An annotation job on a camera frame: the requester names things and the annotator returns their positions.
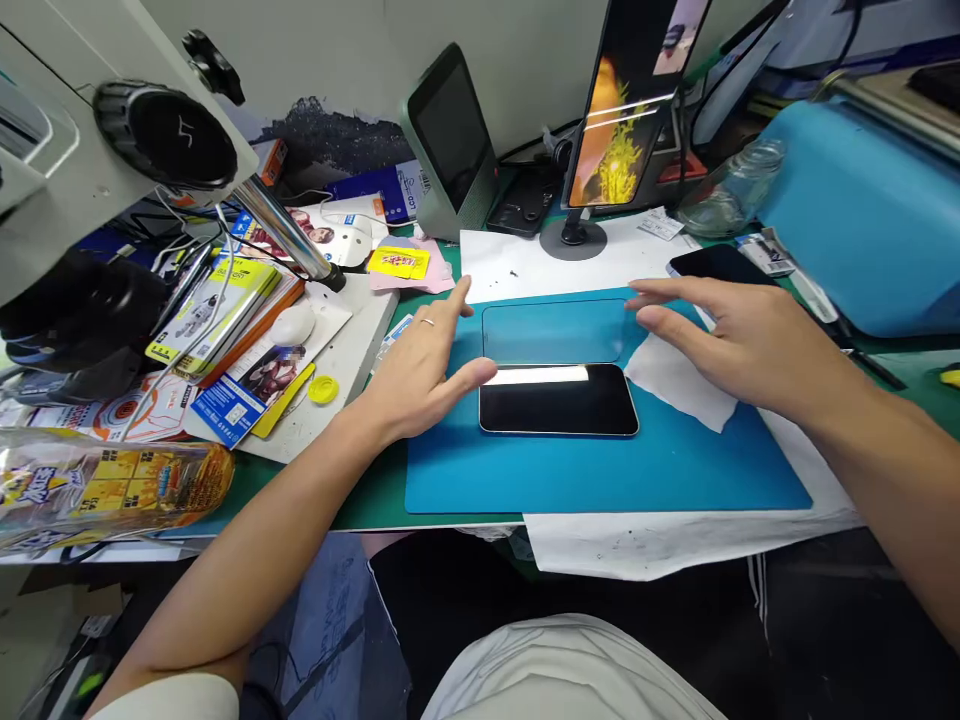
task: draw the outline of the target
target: wrist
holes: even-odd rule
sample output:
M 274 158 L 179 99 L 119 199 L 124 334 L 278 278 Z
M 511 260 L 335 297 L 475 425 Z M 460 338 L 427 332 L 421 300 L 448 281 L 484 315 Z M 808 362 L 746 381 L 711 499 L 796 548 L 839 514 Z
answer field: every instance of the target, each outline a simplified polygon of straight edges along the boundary
M 353 441 L 368 444 L 375 454 L 380 454 L 397 440 L 390 423 L 382 413 L 369 406 L 363 395 L 337 413 L 333 423 L 353 436 Z
M 811 436 L 839 437 L 851 431 L 856 432 L 866 423 L 889 412 L 891 402 L 898 398 L 881 390 L 864 378 L 863 383 L 847 388 L 844 392 L 833 393 L 822 403 L 818 403 L 793 419 Z

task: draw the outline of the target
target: phone stand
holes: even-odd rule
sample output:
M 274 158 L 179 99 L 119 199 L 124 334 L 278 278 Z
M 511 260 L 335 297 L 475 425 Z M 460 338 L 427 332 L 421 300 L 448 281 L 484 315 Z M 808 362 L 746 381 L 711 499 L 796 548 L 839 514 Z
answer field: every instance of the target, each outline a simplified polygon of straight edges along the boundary
M 540 232 L 540 247 L 558 260 L 589 260 L 607 246 L 607 233 L 590 222 L 590 208 L 574 208 L 564 222 L 554 222 Z

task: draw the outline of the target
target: plastic bag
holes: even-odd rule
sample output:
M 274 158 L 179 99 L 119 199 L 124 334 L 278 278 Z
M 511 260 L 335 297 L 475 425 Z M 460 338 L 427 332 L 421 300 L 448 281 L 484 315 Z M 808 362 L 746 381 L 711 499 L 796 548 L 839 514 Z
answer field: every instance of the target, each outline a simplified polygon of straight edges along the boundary
M 189 525 L 220 505 L 233 469 L 215 443 L 0 429 L 0 554 Z

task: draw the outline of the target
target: person's left hand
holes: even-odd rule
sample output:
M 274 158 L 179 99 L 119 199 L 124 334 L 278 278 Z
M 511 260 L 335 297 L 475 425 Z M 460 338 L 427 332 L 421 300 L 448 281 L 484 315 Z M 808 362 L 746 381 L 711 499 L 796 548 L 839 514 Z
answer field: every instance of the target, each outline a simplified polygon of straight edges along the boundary
M 453 377 L 445 375 L 457 320 L 473 315 L 473 308 L 464 304 L 469 289 L 470 276 L 465 275 L 449 298 L 421 306 L 354 403 L 377 423 L 387 443 L 433 427 L 467 393 L 497 374 L 493 360 L 479 357 Z

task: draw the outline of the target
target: forearm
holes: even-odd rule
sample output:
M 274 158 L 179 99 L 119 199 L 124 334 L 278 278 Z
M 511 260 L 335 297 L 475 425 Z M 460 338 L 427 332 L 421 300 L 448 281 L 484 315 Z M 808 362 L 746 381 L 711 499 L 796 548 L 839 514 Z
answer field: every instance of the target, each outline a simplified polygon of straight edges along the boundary
M 131 685 L 236 654 L 276 613 L 383 449 L 382 436 L 359 412 L 348 408 L 338 415 L 196 560 L 111 678 L 120 692 L 108 685 L 108 701 Z
M 916 405 L 879 390 L 804 429 L 960 651 L 960 444 Z

